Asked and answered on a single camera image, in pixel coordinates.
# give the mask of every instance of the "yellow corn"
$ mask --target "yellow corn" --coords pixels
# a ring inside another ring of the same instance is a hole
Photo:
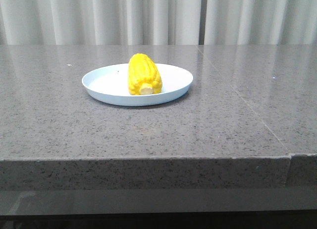
[[[129,62],[129,93],[131,95],[158,94],[162,79],[155,63],[146,54],[135,54]]]

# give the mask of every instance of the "granite countertop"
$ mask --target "granite countertop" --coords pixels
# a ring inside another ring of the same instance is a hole
[[[81,78],[146,53],[194,76],[120,107]],[[0,45],[0,190],[317,185],[317,46]]]

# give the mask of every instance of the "cut end of corn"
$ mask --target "cut end of corn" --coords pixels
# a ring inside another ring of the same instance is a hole
[[[155,63],[146,54],[135,54],[129,62],[129,93],[131,95],[158,94],[162,79]]]

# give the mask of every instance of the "countertop seam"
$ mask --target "countertop seam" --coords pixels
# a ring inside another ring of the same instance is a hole
[[[204,53],[196,47],[197,50],[203,55],[204,58],[210,63],[210,65],[216,70],[216,72],[220,75],[223,81],[225,81],[231,88],[232,90],[243,100],[243,102],[248,106],[248,108],[257,116],[257,118],[260,119],[262,124],[269,130],[269,132],[278,140],[278,142],[283,146],[285,150],[288,150],[288,148],[284,145],[284,143],[281,141],[281,139],[273,132],[273,130],[266,124],[266,122],[262,119],[262,117],[248,104],[248,102],[241,96],[239,91],[237,91],[229,82],[227,82],[223,76],[221,75],[220,71],[215,67],[215,65],[209,60],[207,56],[204,55]]]

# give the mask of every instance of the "white curtain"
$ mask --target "white curtain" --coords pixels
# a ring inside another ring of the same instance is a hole
[[[0,44],[315,44],[317,0],[0,0]]]

